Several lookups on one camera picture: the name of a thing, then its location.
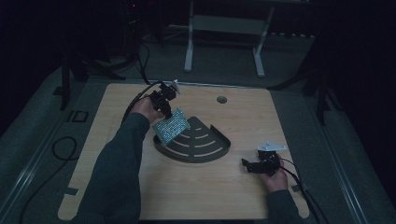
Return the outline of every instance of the hand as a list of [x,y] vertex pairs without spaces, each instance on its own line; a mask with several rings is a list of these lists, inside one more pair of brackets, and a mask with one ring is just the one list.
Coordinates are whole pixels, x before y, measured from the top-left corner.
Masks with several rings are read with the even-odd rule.
[[157,111],[152,107],[152,103],[148,95],[145,95],[142,99],[137,101],[136,104],[134,104],[134,107],[131,109],[131,113],[140,113],[144,115],[148,119],[149,123],[164,117],[162,112]]
[[[279,154],[277,156],[280,159],[280,166],[283,167],[283,160],[280,158]],[[288,189],[288,177],[286,176],[285,171],[282,168],[277,169],[276,173],[273,176],[269,176],[267,174],[259,174],[260,179],[264,183],[265,187],[269,193]]]

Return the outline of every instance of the white object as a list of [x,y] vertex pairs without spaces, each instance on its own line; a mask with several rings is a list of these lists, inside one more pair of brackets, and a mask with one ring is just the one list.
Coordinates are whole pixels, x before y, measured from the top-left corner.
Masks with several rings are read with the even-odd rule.
[[278,151],[287,149],[286,146],[267,141],[264,146],[257,147],[259,151]]

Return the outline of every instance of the white table leg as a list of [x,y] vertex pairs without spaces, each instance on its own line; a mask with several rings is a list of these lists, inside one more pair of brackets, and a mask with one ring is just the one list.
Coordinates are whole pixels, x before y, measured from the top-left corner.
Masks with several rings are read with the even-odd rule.
[[262,27],[262,34],[260,36],[260,42],[259,45],[256,48],[253,48],[253,57],[254,57],[254,62],[256,64],[256,70],[257,70],[257,76],[258,77],[264,77],[264,68],[262,66],[262,56],[260,53],[262,52],[262,45],[264,44],[265,37],[267,36],[268,32],[268,27],[270,26],[271,19],[274,15],[274,7],[270,8],[270,11],[268,13],[267,20]]
[[192,54],[193,54],[193,49],[194,45],[192,43],[192,35],[193,35],[193,5],[194,1],[190,0],[190,18],[189,18],[189,44],[187,46],[187,52],[186,52],[186,61],[184,62],[184,71],[185,72],[190,72],[192,68]]

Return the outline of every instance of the black cable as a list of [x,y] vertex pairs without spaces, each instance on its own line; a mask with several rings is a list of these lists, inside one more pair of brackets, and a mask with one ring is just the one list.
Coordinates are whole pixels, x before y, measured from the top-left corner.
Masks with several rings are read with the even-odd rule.
[[[298,175],[298,176],[301,176],[298,167],[297,167],[293,162],[288,161],[288,160],[283,159],[283,158],[282,158],[282,160],[283,160],[283,161],[287,161],[288,163],[292,164],[292,165],[295,167],[295,169],[296,169],[297,175]],[[307,197],[307,196],[309,196],[309,198],[314,202],[314,204],[315,204],[315,206],[317,207],[317,209],[319,210],[320,214],[323,216],[323,219],[325,220],[325,222],[326,222],[326,223],[330,223],[329,220],[327,219],[326,215],[324,214],[323,210],[320,208],[318,202],[314,199],[314,197],[311,195],[311,193],[310,193],[308,190],[305,190],[305,189],[304,189],[303,184],[302,184],[303,182],[301,181],[301,178],[299,179],[295,174],[293,174],[291,171],[289,171],[289,170],[286,169],[285,167],[282,167],[282,166],[279,166],[279,167],[280,167],[282,170],[288,172],[288,173],[294,178],[294,180],[296,181],[297,185],[298,185],[299,188],[300,188],[300,192],[303,194],[303,197],[305,198],[305,200],[306,200],[306,202],[307,202],[307,205],[308,205],[308,207],[309,207],[309,210],[311,210],[311,208],[312,208],[312,211],[311,211],[311,212],[312,212],[312,214],[314,215],[315,220],[317,221],[317,223],[320,223],[320,221],[318,220],[318,214],[316,213],[315,209],[313,208],[312,203],[308,200],[308,197]]]
[[154,83],[152,83],[152,84],[149,84],[149,86],[147,86],[144,90],[142,90],[141,92],[139,92],[137,95],[136,95],[136,97],[132,100],[132,102],[128,105],[128,107],[126,108],[126,110],[125,110],[125,112],[124,112],[124,115],[123,115],[123,117],[122,117],[122,122],[121,123],[123,123],[125,120],[126,120],[126,118],[128,117],[128,115],[130,114],[130,112],[131,112],[131,109],[132,109],[132,107],[134,107],[134,104],[136,104],[136,102],[138,102],[140,99],[141,99],[141,97],[142,97],[142,95],[146,92],[146,91],[148,91],[151,87],[153,87],[153,86],[155,86],[155,85],[157,85],[157,84],[160,84],[160,83],[162,83],[161,81],[156,81],[156,82],[154,82]]
[[[72,149],[72,152],[70,153],[70,155],[69,155],[67,158],[62,158],[62,157],[60,157],[58,154],[56,154],[56,151],[55,151],[55,146],[56,146],[56,144],[58,144],[60,141],[62,141],[62,140],[64,140],[64,139],[71,139],[71,140],[73,141],[73,144],[74,144],[73,149]],[[52,175],[50,175],[49,178],[47,178],[47,180],[44,181],[44,182],[38,187],[38,189],[36,189],[35,192],[29,197],[29,199],[27,200],[27,202],[25,203],[25,205],[23,206],[23,208],[22,208],[22,210],[21,210],[21,213],[20,213],[20,220],[19,220],[19,223],[20,223],[20,224],[23,223],[23,216],[24,216],[24,214],[25,214],[25,212],[26,212],[26,209],[27,209],[29,203],[33,200],[33,198],[37,195],[37,193],[38,193],[42,188],[44,188],[44,186],[46,186],[46,185],[50,182],[50,180],[51,180],[54,176],[56,176],[56,175],[66,166],[66,164],[67,164],[69,161],[78,160],[78,157],[72,158],[73,155],[75,154],[76,150],[77,150],[77,141],[76,141],[76,139],[74,139],[74,138],[71,137],[71,136],[62,137],[62,138],[56,140],[56,141],[52,144],[52,154],[53,154],[53,156],[56,157],[58,160],[61,160],[61,161],[64,161],[64,162],[63,162],[62,165],[61,165]]]
[[149,47],[146,46],[145,44],[141,43],[141,45],[143,47],[146,48],[147,52],[148,52],[148,56],[146,57],[146,60],[144,63],[142,63],[142,60],[140,58],[140,54],[137,53],[136,57],[137,60],[139,61],[139,65],[140,65],[140,70],[136,67],[136,69],[140,72],[140,74],[142,75],[143,80],[146,82],[146,84],[150,84],[149,80],[147,79],[147,75],[146,75],[146,67],[148,65],[148,61],[149,61]]
[[[298,167],[291,161],[288,161],[286,159],[283,159],[283,161],[287,161],[288,163],[290,163],[291,165],[293,165],[296,169],[297,175],[300,177],[300,182],[303,183],[303,181],[301,180],[301,175],[300,175],[300,171],[298,169]],[[309,196],[309,198],[314,202],[315,206],[317,207],[317,209],[319,210],[320,214],[323,216],[323,219],[326,221],[326,223],[330,223],[329,220],[327,219],[326,215],[324,214],[323,210],[320,208],[318,202],[315,200],[315,198],[312,196],[312,194],[309,192],[309,190],[305,190],[306,195]]]

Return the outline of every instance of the round hole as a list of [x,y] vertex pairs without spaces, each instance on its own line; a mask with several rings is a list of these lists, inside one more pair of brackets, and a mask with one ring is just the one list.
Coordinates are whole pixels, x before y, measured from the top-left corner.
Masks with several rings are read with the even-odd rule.
[[225,104],[225,103],[227,103],[227,98],[225,96],[219,96],[218,102],[221,104]]

